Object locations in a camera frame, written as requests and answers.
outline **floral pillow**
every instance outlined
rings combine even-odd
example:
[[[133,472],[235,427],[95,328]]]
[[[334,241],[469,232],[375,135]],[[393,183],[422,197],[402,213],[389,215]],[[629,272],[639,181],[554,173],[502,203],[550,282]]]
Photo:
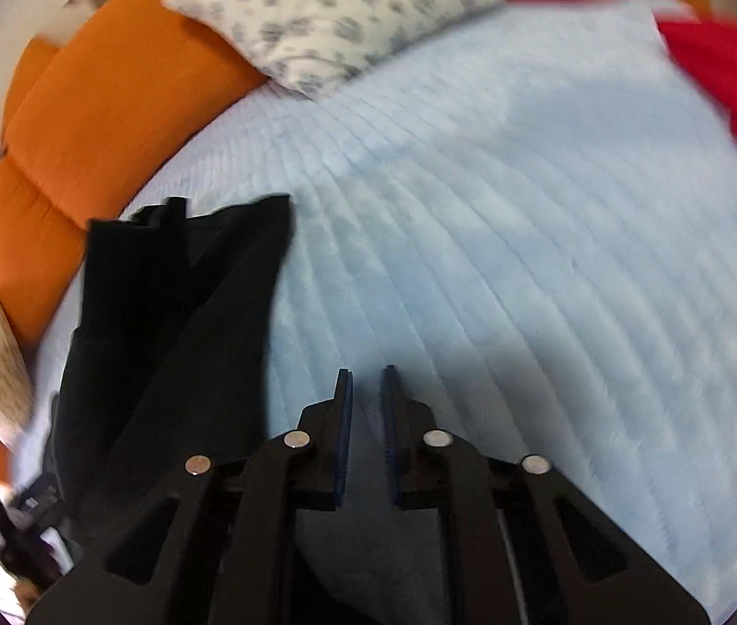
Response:
[[[223,35],[279,84],[311,97],[504,0],[163,0]]]

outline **plush bedspread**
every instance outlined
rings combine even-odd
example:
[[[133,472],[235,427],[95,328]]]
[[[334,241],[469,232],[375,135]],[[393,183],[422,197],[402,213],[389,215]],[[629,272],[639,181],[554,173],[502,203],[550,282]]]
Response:
[[[287,191],[273,433],[354,373],[346,506],[300,520],[335,593],[442,621],[435,520],[396,513],[378,384],[397,365],[488,455],[543,453],[723,622],[737,606],[737,144],[668,60],[641,0],[513,5],[312,103],[265,85],[126,215]],[[42,343],[47,404],[75,281]]]

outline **black garment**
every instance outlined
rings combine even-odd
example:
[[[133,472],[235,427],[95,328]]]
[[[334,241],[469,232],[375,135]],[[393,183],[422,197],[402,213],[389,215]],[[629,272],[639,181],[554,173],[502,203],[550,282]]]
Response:
[[[46,459],[79,546],[189,456],[222,463],[264,442],[263,358],[291,230],[286,195],[191,219],[172,198],[92,221]]]

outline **metal rivet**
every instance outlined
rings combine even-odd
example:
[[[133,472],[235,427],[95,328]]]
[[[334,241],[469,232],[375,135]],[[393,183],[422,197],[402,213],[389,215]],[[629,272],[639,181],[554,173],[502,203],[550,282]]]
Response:
[[[301,449],[311,443],[311,436],[303,430],[293,430],[284,436],[284,443],[291,449]]]
[[[209,472],[211,461],[206,456],[192,456],[186,461],[186,472],[190,475],[202,475]]]
[[[423,435],[423,440],[428,446],[434,446],[435,448],[444,448],[453,443],[453,436],[449,432],[443,430],[430,430]]]
[[[543,475],[551,471],[551,462],[544,456],[525,456],[521,466],[532,475]]]

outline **bed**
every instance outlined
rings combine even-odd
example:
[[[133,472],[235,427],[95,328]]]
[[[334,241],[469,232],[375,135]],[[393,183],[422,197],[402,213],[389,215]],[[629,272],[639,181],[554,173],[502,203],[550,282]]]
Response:
[[[434,521],[386,501],[378,384],[393,363],[442,426],[493,457],[551,457],[713,622],[737,623],[737,144],[665,55],[652,12],[677,9],[504,8],[320,102],[267,83],[122,213],[292,195],[269,428],[353,371],[346,507],[301,520],[302,544],[379,619],[441,618]],[[566,107],[580,120],[563,127]],[[17,482],[40,467],[81,279],[38,350]]]

